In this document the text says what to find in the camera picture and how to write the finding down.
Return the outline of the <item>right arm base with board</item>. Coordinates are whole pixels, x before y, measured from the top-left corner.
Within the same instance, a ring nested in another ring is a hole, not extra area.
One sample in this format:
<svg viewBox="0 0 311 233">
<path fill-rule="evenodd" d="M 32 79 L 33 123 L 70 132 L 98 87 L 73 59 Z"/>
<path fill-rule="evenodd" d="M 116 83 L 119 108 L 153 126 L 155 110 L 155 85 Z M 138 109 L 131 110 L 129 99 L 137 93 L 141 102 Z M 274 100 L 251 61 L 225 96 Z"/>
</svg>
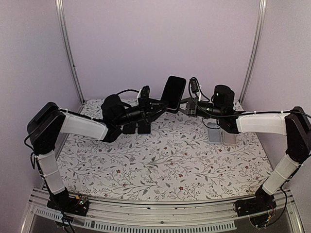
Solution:
<svg viewBox="0 0 311 233">
<path fill-rule="evenodd" d="M 265 228 L 269 225 L 276 211 L 274 196 L 267 200 L 262 197 L 240 199 L 233 203 L 232 209 L 239 217 L 249 216 L 249 221 L 256 228 Z"/>
</svg>

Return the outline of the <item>left arm base with board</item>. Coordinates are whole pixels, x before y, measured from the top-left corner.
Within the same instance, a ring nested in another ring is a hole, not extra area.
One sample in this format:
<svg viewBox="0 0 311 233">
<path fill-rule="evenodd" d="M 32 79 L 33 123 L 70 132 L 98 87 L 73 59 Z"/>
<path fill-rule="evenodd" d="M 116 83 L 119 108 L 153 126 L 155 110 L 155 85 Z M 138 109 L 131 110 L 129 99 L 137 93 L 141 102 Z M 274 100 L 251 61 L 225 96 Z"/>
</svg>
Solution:
<svg viewBox="0 0 311 233">
<path fill-rule="evenodd" d="M 64 213 L 86 216 L 89 208 L 89 200 L 82 195 L 71 197 L 67 194 L 57 194 L 50 197 L 47 207 L 63 211 Z"/>
</svg>

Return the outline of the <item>beige phone case with ring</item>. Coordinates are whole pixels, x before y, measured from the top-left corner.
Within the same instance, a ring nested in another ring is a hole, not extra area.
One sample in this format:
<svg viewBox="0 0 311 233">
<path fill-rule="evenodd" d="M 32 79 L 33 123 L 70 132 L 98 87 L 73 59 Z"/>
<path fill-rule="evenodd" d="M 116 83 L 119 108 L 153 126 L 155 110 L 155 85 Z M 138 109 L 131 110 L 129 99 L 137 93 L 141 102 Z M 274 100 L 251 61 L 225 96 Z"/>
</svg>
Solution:
<svg viewBox="0 0 311 233">
<path fill-rule="evenodd" d="M 234 146 L 236 145 L 236 143 L 237 141 L 236 141 L 235 134 L 223 131 L 223 144 L 224 145 Z"/>
</svg>

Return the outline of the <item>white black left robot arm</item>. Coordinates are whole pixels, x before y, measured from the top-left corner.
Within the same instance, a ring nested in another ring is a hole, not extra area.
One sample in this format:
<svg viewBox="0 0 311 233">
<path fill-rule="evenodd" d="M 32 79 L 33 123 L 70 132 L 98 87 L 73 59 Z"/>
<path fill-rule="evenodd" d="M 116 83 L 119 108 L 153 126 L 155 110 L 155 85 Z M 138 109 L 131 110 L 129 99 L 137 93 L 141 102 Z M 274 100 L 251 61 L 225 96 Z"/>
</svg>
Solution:
<svg viewBox="0 0 311 233">
<path fill-rule="evenodd" d="M 103 142 L 114 142 L 122 134 L 122 126 L 133 122 L 150 124 L 158 119 L 168 106 L 168 102 L 138 98 L 138 105 L 131 106 L 121 101 L 116 94 L 108 96 L 101 108 L 103 117 L 95 119 L 59 108 L 48 102 L 28 123 L 25 141 L 40 169 L 53 202 L 62 211 L 72 207 L 72 200 L 63 192 L 66 190 L 55 157 L 55 144 L 59 134 L 68 133 L 94 138 Z"/>
</svg>

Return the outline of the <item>light blue phone case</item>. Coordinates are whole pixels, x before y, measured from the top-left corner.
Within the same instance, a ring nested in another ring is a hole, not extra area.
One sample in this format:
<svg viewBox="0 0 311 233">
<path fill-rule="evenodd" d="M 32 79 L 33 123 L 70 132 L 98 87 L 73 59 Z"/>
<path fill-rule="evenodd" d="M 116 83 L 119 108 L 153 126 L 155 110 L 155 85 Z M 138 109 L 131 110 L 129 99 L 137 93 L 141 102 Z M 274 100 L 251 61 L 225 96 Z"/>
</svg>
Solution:
<svg viewBox="0 0 311 233">
<path fill-rule="evenodd" d="M 221 144 L 222 143 L 222 135 L 221 128 L 215 123 L 208 122 L 207 123 L 207 133 L 208 140 L 211 144 Z"/>
</svg>

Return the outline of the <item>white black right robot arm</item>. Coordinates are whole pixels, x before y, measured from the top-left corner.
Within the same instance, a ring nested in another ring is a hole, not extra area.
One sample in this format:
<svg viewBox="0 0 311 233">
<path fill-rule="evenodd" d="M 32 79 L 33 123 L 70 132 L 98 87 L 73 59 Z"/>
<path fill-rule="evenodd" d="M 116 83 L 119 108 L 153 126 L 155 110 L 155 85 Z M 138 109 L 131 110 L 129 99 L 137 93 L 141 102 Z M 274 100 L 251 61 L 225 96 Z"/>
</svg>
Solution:
<svg viewBox="0 0 311 233">
<path fill-rule="evenodd" d="M 256 191 L 251 207 L 261 212 L 270 204 L 272 196 L 296 173 L 311 155 L 310 116 L 297 106 L 285 111 L 243 112 L 233 109 L 235 93 L 225 85 L 217 85 L 210 100 L 199 95 L 181 100 L 186 108 L 181 112 L 188 116 L 206 117 L 218 121 L 227 133 L 274 133 L 287 138 L 285 155 L 271 175 Z"/>
</svg>

